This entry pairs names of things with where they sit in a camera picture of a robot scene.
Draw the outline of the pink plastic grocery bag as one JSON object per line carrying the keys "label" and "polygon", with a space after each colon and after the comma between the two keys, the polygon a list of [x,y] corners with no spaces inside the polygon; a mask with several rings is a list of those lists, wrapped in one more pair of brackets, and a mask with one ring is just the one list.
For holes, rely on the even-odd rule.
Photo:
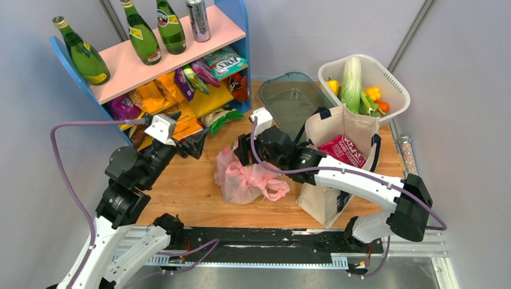
{"label": "pink plastic grocery bag", "polygon": [[230,204],[250,204],[258,197],[275,202],[290,192],[281,175],[260,164],[243,166],[235,155],[238,143],[232,142],[216,157],[215,183],[221,187],[223,201]]}

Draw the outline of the cream canvas tote bag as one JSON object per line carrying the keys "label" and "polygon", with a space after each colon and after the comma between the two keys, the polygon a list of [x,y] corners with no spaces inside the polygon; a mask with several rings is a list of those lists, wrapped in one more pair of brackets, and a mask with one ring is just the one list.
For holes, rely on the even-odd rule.
{"label": "cream canvas tote bag", "polygon": [[[374,172],[380,155],[380,119],[355,114],[344,105],[319,107],[305,122],[297,139],[341,163]],[[329,229],[353,196],[339,189],[303,184],[296,200],[305,212]]]}

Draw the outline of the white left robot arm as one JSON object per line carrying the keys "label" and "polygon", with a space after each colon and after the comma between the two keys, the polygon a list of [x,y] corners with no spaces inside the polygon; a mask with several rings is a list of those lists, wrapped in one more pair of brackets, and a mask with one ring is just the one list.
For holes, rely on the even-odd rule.
{"label": "white left robot arm", "polygon": [[153,138],[147,152],[132,146],[116,149],[105,170],[108,187],[102,194],[95,215],[91,216],[79,200],[64,171],[55,133],[66,126],[104,126],[112,121],[80,121],[55,125],[50,132],[58,168],[72,198],[83,211],[90,234],[67,275],[54,288],[128,288],[129,280],[154,255],[184,243],[184,224],[168,213],[156,218],[149,231],[117,260],[113,257],[121,241],[131,231],[151,200],[146,194],[174,156],[186,158],[190,151],[172,137],[179,112],[170,115],[144,114],[124,124],[147,125]]}

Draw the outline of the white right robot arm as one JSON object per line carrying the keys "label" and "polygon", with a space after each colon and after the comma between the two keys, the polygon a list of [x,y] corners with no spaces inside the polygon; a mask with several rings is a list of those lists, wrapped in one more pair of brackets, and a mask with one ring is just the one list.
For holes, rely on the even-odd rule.
{"label": "white right robot arm", "polygon": [[358,169],[295,144],[276,126],[257,137],[240,135],[234,153],[243,166],[261,164],[299,184],[335,188],[380,206],[380,212],[353,217],[346,226],[344,243],[351,251],[360,251],[373,240],[392,235],[413,242],[424,239],[433,201],[418,175],[395,178]]}

